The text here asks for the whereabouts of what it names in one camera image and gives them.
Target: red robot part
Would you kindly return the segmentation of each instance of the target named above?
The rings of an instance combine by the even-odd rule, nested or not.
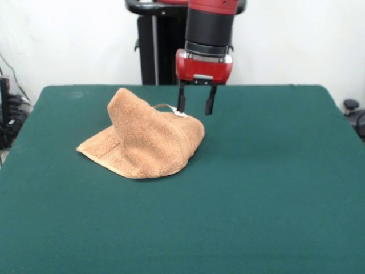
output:
[[[227,55],[224,62],[208,62],[189,58],[185,50],[176,53],[176,75],[179,79],[193,82],[209,79],[213,84],[225,84],[232,72],[232,59]]]
[[[238,0],[190,0],[189,8],[207,13],[234,15]]]

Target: white wall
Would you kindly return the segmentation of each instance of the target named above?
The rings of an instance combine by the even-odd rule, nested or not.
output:
[[[322,84],[365,104],[363,0],[248,0],[230,84]],[[0,0],[0,50],[36,100],[50,84],[140,84],[124,0]],[[0,61],[3,70],[5,65]]]

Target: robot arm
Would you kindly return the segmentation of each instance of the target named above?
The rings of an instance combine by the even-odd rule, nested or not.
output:
[[[185,48],[176,53],[178,111],[185,109],[185,84],[205,84],[212,87],[205,114],[212,114],[217,85],[225,84],[232,71],[229,47],[237,7],[238,0],[189,1]]]

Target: black robot stand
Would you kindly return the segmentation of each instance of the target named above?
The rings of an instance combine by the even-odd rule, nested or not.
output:
[[[187,5],[125,0],[127,9],[138,14],[138,40],[143,85],[175,85],[175,54],[184,48]],[[237,14],[246,9],[240,0]]]

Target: black cable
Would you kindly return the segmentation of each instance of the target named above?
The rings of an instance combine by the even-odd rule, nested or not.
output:
[[[2,55],[1,51],[0,51],[0,58],[3,60],[3,62],[8,66],[8,68],[11,70],[11,72],[13,73],[13,77],[14,77],[14,82],[17,84],[17,86],[19,87],[21,93],[24,95],[25,98],[27,98],[27,100],[30,102],[30,99],[28,97],[28,95],[26,94],[26,92],[24,91],[24,89],[21,87],[21,85],[18,82],[17,79],[17,75],[15,73],[14,68],[7,62],[7,60],[4,58],[4,56]]]

